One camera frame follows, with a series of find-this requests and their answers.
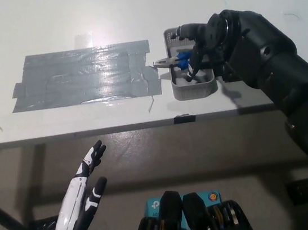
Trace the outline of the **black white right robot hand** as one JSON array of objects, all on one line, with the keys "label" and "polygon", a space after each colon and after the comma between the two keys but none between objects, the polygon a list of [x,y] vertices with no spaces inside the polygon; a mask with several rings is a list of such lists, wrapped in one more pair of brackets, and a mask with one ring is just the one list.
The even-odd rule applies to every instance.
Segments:
[{"label": "black white right robot hand", "polygon": [[200,70],[203,57],[217,48],[227,34],[227,22],[220,14],[214,13],[207,24],[183,24],[171,34],[171,39],[194,41],[195,45],[189,55],[186,81],[191,82]]}]

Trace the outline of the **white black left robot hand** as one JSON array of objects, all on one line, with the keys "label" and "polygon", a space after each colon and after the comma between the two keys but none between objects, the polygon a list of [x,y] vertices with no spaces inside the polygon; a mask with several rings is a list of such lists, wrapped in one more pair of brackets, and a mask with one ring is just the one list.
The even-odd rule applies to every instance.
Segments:
[{"label": "white black left robot hand", "polygon": [[88,230],[97,211],[107,179],[100,177],[90,193],[87,182],[101,164],[106,146],[98,140],[86,153],[74,177],[70,180],[58,214],[55,230]]}]

